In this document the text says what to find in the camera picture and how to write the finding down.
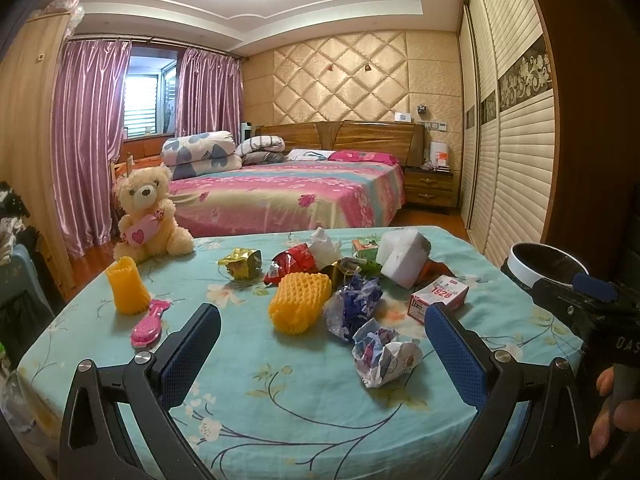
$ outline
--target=light blue floral tablecloth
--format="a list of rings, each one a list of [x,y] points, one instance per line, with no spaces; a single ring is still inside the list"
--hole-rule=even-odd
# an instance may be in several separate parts
[[[519,360],[548,364],[558,355],[572,364],[580,340],[551,314],[532,303],[472,246],[437,227],[420,231],[431,256],[444,261],[470,287],[459,311],[463,325],[492,348]],[[386,229],[329,231],[342,241],[381,235]],[[366,390],[354,369],[351,346],[318,322],[307,333],[274,332],[267,314],[274,289],[262,282],[230,282],[217,260],[234,247],[260,249],[269,265],[310,232],[201,238],[187,258],[151,260],[140,274],[153,297],[170,300],[164,334],[179,330],[201,303],[216,304],[222,334],[183,406],[176,424],[217,479],[425,479],[443,463],[474,416],[458,396],[424,329],[406,316],[408,291],[383,282],[376,318],[408,338],[421,338],[425,359],[410,376]],[[127,363],[129,342],[140,316],[116,313],[104,274],[60,313],[20,362],[20,380],[38,419],[59,435],[66,396],[76,365]],[[124,417],[140,458],[161,478],[129,410]],[[506,447],[516,435],[511,428]]]

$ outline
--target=blue gripper pad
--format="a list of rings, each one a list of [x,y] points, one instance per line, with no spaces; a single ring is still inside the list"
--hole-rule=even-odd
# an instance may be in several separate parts
[[[486,373],[442,307],[443,303],[427,307],[424,331],[462,400],[480,411],[488,396]]]
[[[184,402],[219,336],[220,312],[204,303],[180,332],[173,332],[162,343],[156,357],[163,349],[169,352],[159,377],[158,399],[165,410]]]
[[[618,292],[612,283],[603,282],[583,272],[579,272],[574,276],[572,285],[574,290],[603,303],[612,303],[618,298]]]

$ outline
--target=pink hairbrush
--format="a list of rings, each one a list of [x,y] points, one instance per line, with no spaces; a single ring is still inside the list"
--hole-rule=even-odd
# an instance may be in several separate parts
[[[133,348],[144,348],[160,337],[162,313],[171,306],[169,301],[151,300],[149,312],[131,331],[131,345]]]

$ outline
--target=pink pillow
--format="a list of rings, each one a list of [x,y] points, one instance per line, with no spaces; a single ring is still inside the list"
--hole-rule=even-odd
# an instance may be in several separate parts
[[[388,166],[394,166],[398,159],[388,153],[357,152],[355,150],[341,150],[329,155],[329,160],[337,162],[380,162]]]

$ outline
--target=metal screw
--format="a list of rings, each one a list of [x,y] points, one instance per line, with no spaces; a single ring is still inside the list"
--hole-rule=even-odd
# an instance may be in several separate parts
[[[149,352],[139,352],[133,360],[137,365],[143,365],[151,361],[151,354]]]
[[[508,363],[511,361],[511,354],[506,350],[496,350],[494,352],[495,360],[501,363]]]
[[[85,372],[87,370],[90,370],[92,366],[91,361],[89,361],[89,359],[85,359],[84,361],[82,361],[79,365],[78,365],[78,371],[79,372]]]
[[[561,370],[567,370],[569,368],[569,361],[564,357],[556,357],[556,366]]]

